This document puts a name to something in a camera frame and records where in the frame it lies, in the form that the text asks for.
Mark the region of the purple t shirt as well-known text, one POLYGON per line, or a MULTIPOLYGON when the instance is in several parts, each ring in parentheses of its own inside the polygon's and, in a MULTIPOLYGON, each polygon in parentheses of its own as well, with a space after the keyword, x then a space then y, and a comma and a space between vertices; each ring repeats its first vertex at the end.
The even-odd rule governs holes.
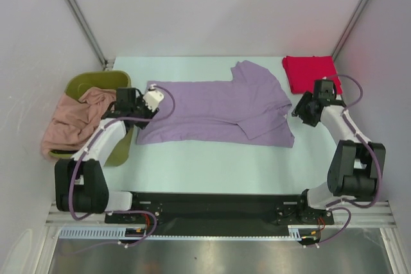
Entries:
POLYGON ((233 142, 292 148, 292 103, 266 68, 238 62, 230 81, 155 81, 170 93, 137 135, 140 145, 174 141, 233 142))

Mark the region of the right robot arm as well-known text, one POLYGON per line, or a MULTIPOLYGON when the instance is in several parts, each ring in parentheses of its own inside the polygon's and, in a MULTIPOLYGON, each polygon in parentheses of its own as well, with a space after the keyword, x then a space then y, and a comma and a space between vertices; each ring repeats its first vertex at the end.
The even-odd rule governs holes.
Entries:
POLYGON ((386 149, 354 123, 333 80, 315 80, 313 91, 303 94, 292 116, 312 127, 322 124, 337 146, 326 181, 302 192, 297 218, 312 223, 344 203, 359 209, 373 207, 380 197, 386 149))

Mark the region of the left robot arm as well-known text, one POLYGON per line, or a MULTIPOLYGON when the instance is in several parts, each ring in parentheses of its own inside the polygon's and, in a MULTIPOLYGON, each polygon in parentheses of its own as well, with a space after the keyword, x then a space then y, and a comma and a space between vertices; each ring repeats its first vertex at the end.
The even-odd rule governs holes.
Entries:
POLYGON ((158 113, 164 94, 150 87, 144 94, 135 88, 119 88, 116 100, 101 117, 96 131, 70 158, 55 164, 55 198, 59 211, 71 214, 116 212, 127 222, 137 221, 140 204, 128 191, 110 191, 103 167, 117 144, 135 126, 144 128, 158 113))

